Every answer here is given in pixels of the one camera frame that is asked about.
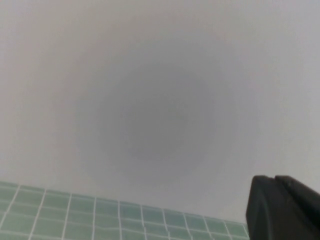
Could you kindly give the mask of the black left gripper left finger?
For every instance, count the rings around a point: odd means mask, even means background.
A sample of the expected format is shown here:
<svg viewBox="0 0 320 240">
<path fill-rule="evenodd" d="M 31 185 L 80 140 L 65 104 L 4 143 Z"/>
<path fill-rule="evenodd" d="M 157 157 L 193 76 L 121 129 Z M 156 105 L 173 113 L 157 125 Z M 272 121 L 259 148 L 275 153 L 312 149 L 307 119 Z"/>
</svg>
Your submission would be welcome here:
<svg viewBox="0 0 320 240">
<path fill-rule="evenodd" d="M 310 220 L 275 177 L 252 178 L 246 223 L 252 240 L 320 238 L 320 220 Z"/>
</svg>

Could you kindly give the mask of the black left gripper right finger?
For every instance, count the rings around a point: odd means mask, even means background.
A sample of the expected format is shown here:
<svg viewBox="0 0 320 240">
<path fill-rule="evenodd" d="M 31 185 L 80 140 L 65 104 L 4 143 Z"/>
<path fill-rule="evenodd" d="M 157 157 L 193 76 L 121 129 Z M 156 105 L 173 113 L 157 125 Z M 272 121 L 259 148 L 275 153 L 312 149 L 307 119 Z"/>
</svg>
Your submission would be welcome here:
<svg viewBox="0 0 320 240">
<path fill-rule="evenodd" d="M 288 175 L 276 175 L 275 179 L 284 186 L 295 203 L 310 220 L 320 219 L 319 193 Z"/>
</svg>

